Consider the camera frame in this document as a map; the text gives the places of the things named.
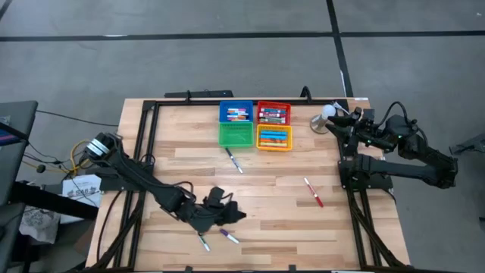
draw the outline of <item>red marker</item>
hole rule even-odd
[[[305,177],[305,182],[308,185],[308,188],[310,188],[311,193],[313,193],[313,197],[317,200],[318,205],[320,205],[320,207],[323,208],[324,204],[322,203],[322,201],[320,200],[320,197],[318,197],[318,195],[317,195],[317,192],[315,192],[315,190],[310,185],[310,182],[308,182],[308,179],[306,179],[306,177]]]

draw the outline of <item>white ball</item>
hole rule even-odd
[[[332,117],[336,114],[336,109],[333,105],[324,105],[321,109],[321,117],[323,119],[328,119],[328,117]]]

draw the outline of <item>yellow cable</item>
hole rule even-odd
[[[57,172],[57,173],[64,173],[64,174],[69,174],[69,173],[73,173],[74,177],[77,175],[77,170],[80,169],[81,167],[83,167],[86,163],[89,162],[89,159],[85,159],[83,162],[81,162],[81,164],[79,165],[76,165],[76,162],[74,161],[74,154],[76,153],[76,150],[77,148],[83,144],[83,143],[89,143],[89,140],[81,140],[79,141],[76,145],[73,146],[72,150],[70,151],[70,163],[73,165],[73,167],[71,169],[67,169],[67,170],[63,170],[63,169],[59,169],[59,170],[55,170],[55,169],[50,169],[50,168],[46,168],[45,170],[46,171],[50,171],[50,172]],[[33,164],[30,164],[29,162],[26,162],[24,160],[22,160],[22,162],[32,168],[35,168],[37,169],[38,166],[35,166]]]
[[[70,169],[69,172],[72,171],[74,176],[77,175],[77,170],[79,168],[81,168],[82,166],[84,166],[89,161],[88,159],[86,159],[83,162],[81,162],[81,164],[79,166],[77,166],[76,165],[76,162],[74,161],[74,154],[76,153],[77,147],[79,147],[79,145],[81,145],[83,143],[89,143],[89,140],[81,140],[81,141],[79,141],[76,145],[74,145],[74,147],[70,151],[70,163],[73,165],[73,168]]]

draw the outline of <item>plastic bin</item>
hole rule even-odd
[[[278,110],[286,111],[285,123],[273,123],[273,122],[260,122],[259,121],[259,113],[261,112],[261,108],[272,108]],[[286,103],[279,103],[279,102],[258,102],[258,111],[256,112],[255,119],[258,121],[258,124],[273,124],[273,125],[289,125],[289,119],[291,114],[291,105]]]
[[[227,109],[228,108],[244,108],[248,113],[249,121],[230,121],[227,119]],[[219,122],[240,122],[240,123],[248,123],[253,121],[252,115],[252,101],[222,101],[219,104]]]
[[[255,144],[252,122],[219,123],[219,145],[224,148],[248,148]]]
[[[273,131],[280,131],[286,132],[287,139],[286,143],[288,144],[287,147],[271,147],[271,146],[261,146],[261,134],[262,130],[273,130]],[[283,126],[283,125],[266,125],[266,124],[259,124],[257,133],[256,133],[256,147],[263,151],[280,151],[280,152],[287,152],[293,148],[293,141],[292,141],[292,129],[291,126]]]

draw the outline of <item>yellow bin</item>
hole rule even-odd
[[[288,136],[286,138],[286,144],[288,144],[287,147],[261,146],[261,138],[259,136],[261,135],[260,132],[262,130],[286,132],[286,135]],[[258,147],[258,149],[263,151],[280,151],[280,152],[290,151],[293,148],[291,126],[259,124],[258,130],[256,133],[256,147]]]

